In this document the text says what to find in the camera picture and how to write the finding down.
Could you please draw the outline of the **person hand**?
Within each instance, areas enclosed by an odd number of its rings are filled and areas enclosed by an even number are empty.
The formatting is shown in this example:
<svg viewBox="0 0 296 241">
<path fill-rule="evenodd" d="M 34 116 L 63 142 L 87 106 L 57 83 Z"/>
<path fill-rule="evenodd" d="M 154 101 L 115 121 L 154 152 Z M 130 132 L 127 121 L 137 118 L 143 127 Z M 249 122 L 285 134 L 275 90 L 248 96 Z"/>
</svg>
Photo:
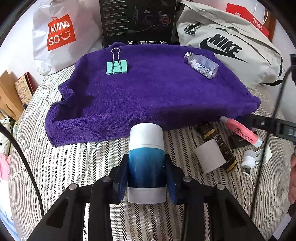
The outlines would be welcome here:
<svg viewBox="0 0 296 241">
<path fill-rule="evenodd" d="M 288 200 L 290 204 L 294 204 L 296 200 L 296 157 L 294 154 L 290 160 L 291 171 L 290 171 L 290 184 L 288 190 Z"/>
</svg>

